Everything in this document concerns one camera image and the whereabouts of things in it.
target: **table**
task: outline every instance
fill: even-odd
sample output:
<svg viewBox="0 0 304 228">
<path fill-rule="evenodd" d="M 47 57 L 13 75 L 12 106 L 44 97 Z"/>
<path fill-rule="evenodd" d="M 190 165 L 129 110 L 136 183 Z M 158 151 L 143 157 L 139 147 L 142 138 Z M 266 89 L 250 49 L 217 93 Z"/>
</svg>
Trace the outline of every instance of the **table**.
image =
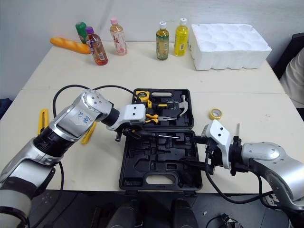
<svg viewBox="0 0 304 228">
<path fill-rule="evenodd" d="M 0 121 L 0 170 L 30 138 L 37 135 L 42 108 L 49 109 L 51 119 L 53 96 L 68 84 L 88 87 L 114 84 L 131 90 L 187 88 L 191 92 L 196 134 L 209 123 L 208 111 L 218 107 L 224 113 L 220 121 L 231 134 L 235 134 L 236 125 L 240 123 L 243 142 L 275 142 L 288 155 L 303 162 L 304 123 L 267 62 L 252 70 L 196 71 L 190 52 L 185 57 L 170 54 L 166 61 L 156 60 L 155 43 L 152 42 L 129 42 L 129 53 L 124 57 L 114 54 L 112 42 L 104 42 L 104 47 L 109 57 L 105 66 L 95 65 L 90 55 L 58 47 L 50 49 Z M 80 88 L 64 91 L 57 100 L 57 111 L 70 105 L 81 92 Z M 115 88 L 106 88 L 100 93 L 115 107 L 124 106 L 131 100 L 131 95 Z M 77 142 L 69 149 L 62 160 L 65 190 L 120 190 L 118 180 L 124 137 L 117 143 L 115 135 L 106 130 L 105 125 L 98 124 L 87 145 Z M 199 145 L 199 155 L 203 161 L 203 145 Z M 204 173 L 202 178 L 203 188 L 199 192 L 215 192 Z M 212 178 L 226 193 L 257 193 L 258 190 L 253 174 L 238 173 L 232 177 L 228 170 L 217 167 Z M 48 189 L 58 189 L 59 186 L 60 171 L 57 168 Z M 269 185 L 264 184 L 263 190 L 269 189 Z"/>
</svg>

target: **masking tape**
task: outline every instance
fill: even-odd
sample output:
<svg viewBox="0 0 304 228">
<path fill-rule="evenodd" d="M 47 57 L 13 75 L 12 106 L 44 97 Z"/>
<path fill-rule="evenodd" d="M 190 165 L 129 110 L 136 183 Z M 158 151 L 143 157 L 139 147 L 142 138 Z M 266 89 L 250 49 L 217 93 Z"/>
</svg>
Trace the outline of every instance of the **masking tape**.
<svg viewBox="0 0 304 228">
<path fill-rule="evenodd" d="M 209 118 L 211 120 L 219 120 L 223 116 L 223 113 L 218 108 L 213 108 L 209 112 Z"/>
</svg>

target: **white foam egg tray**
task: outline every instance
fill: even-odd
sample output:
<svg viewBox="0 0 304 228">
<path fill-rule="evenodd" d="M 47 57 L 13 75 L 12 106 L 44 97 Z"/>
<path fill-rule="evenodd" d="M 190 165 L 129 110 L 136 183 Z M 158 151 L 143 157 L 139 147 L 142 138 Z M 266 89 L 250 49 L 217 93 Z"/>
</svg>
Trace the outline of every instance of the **white foam egg tray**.
<svg viewBox="0 0 304 228">
<path fill-rule="evenodd" d="M 258 68 L 271 52 L 247 24 L 192 24 L 189 48 L 197 70 Z"/>
</svg>

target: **pink bottle cap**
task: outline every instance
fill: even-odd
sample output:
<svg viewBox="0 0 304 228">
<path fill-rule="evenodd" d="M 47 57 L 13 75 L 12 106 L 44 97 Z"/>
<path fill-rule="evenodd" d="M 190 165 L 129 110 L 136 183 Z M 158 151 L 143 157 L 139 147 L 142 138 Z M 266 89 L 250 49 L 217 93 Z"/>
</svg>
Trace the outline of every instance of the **pink bottle cap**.
<svg viewBox="0 0 304 228">
<path fill-rule="evenodd" d="M 117 25 L 118 24 L 117 18 L 111 18 L 110 21 L 111 21 L 112 25 Z"/>
</svg>

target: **bread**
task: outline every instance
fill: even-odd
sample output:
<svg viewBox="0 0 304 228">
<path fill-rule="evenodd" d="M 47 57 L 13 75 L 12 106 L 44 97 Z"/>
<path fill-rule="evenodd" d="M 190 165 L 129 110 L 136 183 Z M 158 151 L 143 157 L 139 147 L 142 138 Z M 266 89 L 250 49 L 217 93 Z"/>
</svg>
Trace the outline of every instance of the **bread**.
<svg viewBox="0 0 304 228">
<path fill-rule="evenodd" d="M 70 39 L 64 39 L 61 37 L 53 37 L 49 40 L 53 45 L 56 45 L 58 47 L 61 48 L 66 48 L 78 53 L 82 53 L 82 54 L 90 54 L 91 50 L 88 47 L 88 45 L 80 43 L 80 42 L 76 42 L 76 41 L 72 41 Z"/>
</svg>

